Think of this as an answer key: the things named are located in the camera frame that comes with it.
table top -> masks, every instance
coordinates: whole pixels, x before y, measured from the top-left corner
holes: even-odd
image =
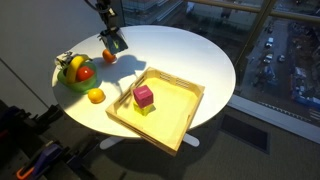
[[[87,95],[72,92],[58,82],[56,68],[52,87],[61,108],[75,121],[101,133],[126,138],[139,135],[108,118],[105,110],[148,67],[159,69],[205,86],[204,95],[189,129],[215,116],[229,101],[235,88],[235,71],[228,56],[211,41],[189,31],[153,25],[121,28],[129,48],[117,53],[117,61],[107,64],[105,49],[98,34],[74,46],[70,51],[87,54],[97,67],[95,87],[106,99],[92,104]]]

fruit bowl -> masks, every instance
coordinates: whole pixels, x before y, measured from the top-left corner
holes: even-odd
[[[93,63],[85,62],[82,64],[82,66],[88,66],[90,69],[94,71],[94,74],[87,80],[75,82],[75,83],[67,83],[66,76],[64,74],[64,71],[66,71],[66,68],[63,68],[58,73],[58,81],[61,82],[63,85],[67,86],[69,89],[79,92],[79,93],[87,93],[88,90],[90,90],[97,81],[97,72],[96,72],[96,66]]]

red fruit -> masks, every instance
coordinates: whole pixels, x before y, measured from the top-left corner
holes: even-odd
[[[94,71],[88,66],[82,66],[77,71],[77,80],[85,81],[94,75]]]

yellow tray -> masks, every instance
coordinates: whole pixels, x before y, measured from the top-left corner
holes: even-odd
[[[132,90],[147,85],[153,108],[147,116],[134,110]],[[205,87],[149,67],[107,109],[108,116],[175,156],[200,104]]]

magenta block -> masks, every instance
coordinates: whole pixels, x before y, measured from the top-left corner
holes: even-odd
[[[140,108],[144,108],[153,103],[153,93],[147,85],[134,89],[133,96]]]

